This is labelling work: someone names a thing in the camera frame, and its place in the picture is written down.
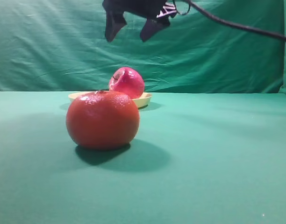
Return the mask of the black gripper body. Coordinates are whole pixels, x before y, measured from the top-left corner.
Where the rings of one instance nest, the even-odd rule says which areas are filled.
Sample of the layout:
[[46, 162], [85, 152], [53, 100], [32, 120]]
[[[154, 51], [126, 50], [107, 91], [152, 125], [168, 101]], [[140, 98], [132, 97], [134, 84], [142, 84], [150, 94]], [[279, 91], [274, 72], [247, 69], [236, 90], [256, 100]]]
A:
[[102, 2], [106, 12], [123, 14], [128, 12], [143, 18], [160, 18], [177, 14], [174, 4], [166, 0], [104, 0]]

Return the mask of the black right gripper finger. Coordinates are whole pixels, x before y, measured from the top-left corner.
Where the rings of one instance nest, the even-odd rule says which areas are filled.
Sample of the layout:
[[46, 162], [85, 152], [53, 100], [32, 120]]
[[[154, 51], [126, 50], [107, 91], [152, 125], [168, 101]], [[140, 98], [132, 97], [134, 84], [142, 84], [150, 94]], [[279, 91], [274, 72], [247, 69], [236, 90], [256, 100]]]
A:
[[119, 31], [127, 25], [124, 12], [106, 11], [105, 39], [112, 42]]

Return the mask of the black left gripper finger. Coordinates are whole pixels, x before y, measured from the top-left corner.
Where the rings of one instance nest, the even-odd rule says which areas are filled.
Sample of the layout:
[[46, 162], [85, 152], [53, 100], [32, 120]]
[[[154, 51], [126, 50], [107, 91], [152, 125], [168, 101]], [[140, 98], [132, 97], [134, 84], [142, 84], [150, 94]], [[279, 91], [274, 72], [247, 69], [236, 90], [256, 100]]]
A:
[[142, 42], [146, 42], [161, 30], [169, 27], [170, 24], [171, 23], [167, 17], [147, 19], [141, 30], [140, 39]]

